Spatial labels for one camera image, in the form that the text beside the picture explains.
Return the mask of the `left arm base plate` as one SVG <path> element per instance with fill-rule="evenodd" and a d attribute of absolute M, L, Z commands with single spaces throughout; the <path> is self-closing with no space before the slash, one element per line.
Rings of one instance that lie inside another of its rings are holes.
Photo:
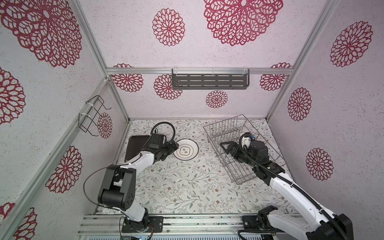
<path fill-rule="evenodd" d="M 164 226 L 163 216 L 144 217 L 142 222 L 124 220 L 122 233 L 161 233 Z"/>

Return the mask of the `grey round plate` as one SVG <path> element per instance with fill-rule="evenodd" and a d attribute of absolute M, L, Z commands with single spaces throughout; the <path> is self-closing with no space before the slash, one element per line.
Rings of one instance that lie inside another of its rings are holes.
<path fill-rule="evenodd" d="M 177 141 L 178 149 L 174 151 L 174 156 L 181 161 L 190 161 L 199 153 L 198 144 L 191 139 L 181 139 Z"/>

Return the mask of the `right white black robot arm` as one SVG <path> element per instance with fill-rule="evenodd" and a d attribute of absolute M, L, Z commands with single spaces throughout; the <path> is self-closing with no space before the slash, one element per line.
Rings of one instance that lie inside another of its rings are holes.
<path fill-rule="evenodd" d="M 336 215 L 313 199 L 277 163 L 270 160 L 269 149 L 251 133 L 244 133 L 237 142 L 221 142 L 224 153 L 236 161 L 251 166 L 252 171 L 269 187 L 279 192 L 301 214 L 302 220 L 281 213 L 275 206 L 267 206 L 252 218 L 243 219 L 242 233 L 255 233 L 271 240 L 277 233 L 285 233 L 297 240 L 352 240 L 353 223 L 344 214 Z"/>

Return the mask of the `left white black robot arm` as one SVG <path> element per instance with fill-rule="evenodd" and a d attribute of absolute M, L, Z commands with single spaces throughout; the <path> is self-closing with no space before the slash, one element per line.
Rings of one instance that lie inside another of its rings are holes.
<path fill-rule="evenodd" d="M 149 228 L 148 209 L 136 200 L 136 180 L 139 173 L 158 161 L 164 161 L 179 145 L 166 141 L 163 134 L 132 136 L 129 139 L 125 164 L 107 167 L 98 194 L 98 203 L 120 211 L 125 223 L 137 232 Z"/>

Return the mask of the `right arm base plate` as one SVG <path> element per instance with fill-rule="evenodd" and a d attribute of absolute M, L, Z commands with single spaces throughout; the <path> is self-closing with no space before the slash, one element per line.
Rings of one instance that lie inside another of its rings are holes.
<path fill-rule="evenodd" d="M 246 231 L 256 231 L 257 233 L 283 233 L 284 231 L 271 226 L 267 217 L 258 215 L 242 216 L 243 226 Z"/>

